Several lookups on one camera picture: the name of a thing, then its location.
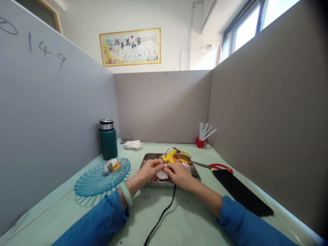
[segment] black power cord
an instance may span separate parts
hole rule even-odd
[[[161,216],[160,216],[160,219],[158,220],[157,224],[154,226],[154,228],[153,228],[153,229],[151,230],[151,232],[149,233],[148,238],[146,239],[145,244],[144,244],[143,246],[146,246],[146,245],[148,244],[148,241],[149,241],[149,239],[150,239],[152,233],[154,232],[154,230],[155,230],[156,227],[158,226],[158,224],[159,224],[159,222],[161,221],[161,219],[162,219],[164,213],[165,213],[165,212],[171,207],[171,205],[172,205],[172,203],[173,203],[173,199],[174,199],[174,195],[175,195],[175,189],[176,189],[176,187],[177,187],[177,185],[175,184],[175,185],[174,185],[174,191],[173,191],[173,197],[172,197],[172,201],[171,201],[170,205],[168,205],[168,207],[167,207],[166,209],[164,209],[164,211],[162,212],[162,214],[161,214]]]

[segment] thermos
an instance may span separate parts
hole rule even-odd
[[[117,157],[117,142],[116,131],[114,129],[114,121],[109,119],[102,119],[100,122],[100,143],[102,157],[105,161]]]

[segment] blue glass plate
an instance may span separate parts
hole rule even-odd
[[[126,158],[117,158],[120,168],[103,175],[105,161],[83,174],[75,184],[75,192],[79,196],[96,196],[116,187],[128,174],[130,161]]]

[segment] gray partition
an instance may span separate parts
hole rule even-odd
[[[324,29],[301,0],[213,70],[210,144],[324,235],[328,62]]]
[[[1,235],[100,154],[98,120],[119,123],[110,71],[13,1],[0,18]]]
[[[210,70],[115,74],[121,138],[196,143],[210,83]]]

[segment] metal tray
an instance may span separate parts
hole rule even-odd
[[[148,154],[145,154],[143,160],[142,160],[142,163],[141,163],[141,166],[140,166],[140,169],[142,168],[142,166],[148,161],[148,160],[153,160],[153,159],[158,159],[163,153],[148,153]],[[193,174],[193,176],[195,177],[195,179],[197,180],[201,180],[201,177],[199,176],[197,170],[196,170],[196,167],[195,165],[191,162],[189,156],[187,155],[182,155],[182,154],[176,154],[174,156],[174,158],[181,158],[181,159],[184,159],[185,161],[187,161],[190,165],[190,169],[191,169],[191,172]],[[174,183],[171,183],[171,182],[147,182],[146,184],[146,187],[151,187],[151,188],[164,188],[164,189],[171,189],[171,188],[174,188]]]

